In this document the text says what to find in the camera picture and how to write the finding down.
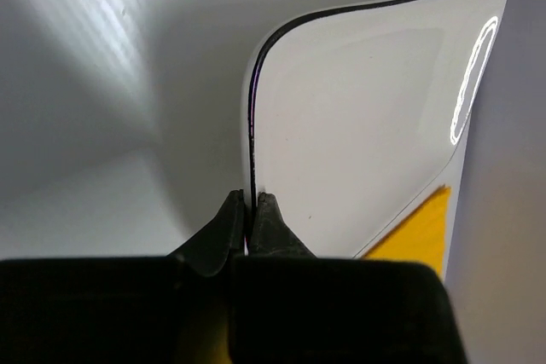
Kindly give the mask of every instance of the black object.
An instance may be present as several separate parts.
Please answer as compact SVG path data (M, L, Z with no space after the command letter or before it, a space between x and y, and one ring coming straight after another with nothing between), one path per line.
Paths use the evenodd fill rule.
M228 346L238 364L466 363L431 269L315 258L270 194L252 220L231 192L167 257L0 263L1 363L201 364Z

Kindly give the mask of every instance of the black rim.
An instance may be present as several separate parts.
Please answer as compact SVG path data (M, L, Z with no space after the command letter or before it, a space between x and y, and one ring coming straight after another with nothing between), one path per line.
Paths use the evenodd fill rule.
M354 6L345 6L341 8L321 10L314 13L305 14L294 20L290 20L279 27L273 34L271 34L258 53L256 64L254 64L253 75L250 80L250 89L248 91L248 146L250 154L250 190L252 195L252 213L256 210L256 165L254 161L254 106L256 103L256 94L258 90L259 74L262 70L262 66L265 61L265 57L275 45L275 43L285 34L295 29L298 26L308 23L310 21L321 19L322 17L329 17L336 14L356 12L360 10L385 8L386 6L395 6L397 4L414 2L417 0L386 0L378 3L368 3Z

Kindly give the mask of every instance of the yellow cloth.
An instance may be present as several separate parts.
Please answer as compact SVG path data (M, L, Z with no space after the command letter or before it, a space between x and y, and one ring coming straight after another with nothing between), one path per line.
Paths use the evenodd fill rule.
M439 188L363 258L421 262L441 276L450 193Z

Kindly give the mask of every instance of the gray wall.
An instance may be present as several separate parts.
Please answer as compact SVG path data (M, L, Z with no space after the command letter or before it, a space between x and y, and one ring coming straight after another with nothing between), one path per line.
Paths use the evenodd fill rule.
M546 10L508 0L473 110L447 285L473 363L546 362Z

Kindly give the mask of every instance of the white plate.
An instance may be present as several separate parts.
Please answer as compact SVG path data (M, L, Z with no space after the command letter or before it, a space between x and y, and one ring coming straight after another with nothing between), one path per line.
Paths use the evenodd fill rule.
M506 0L390 0L290 21L243 86L247 203L275 194L321 256L354 256L449 163Z

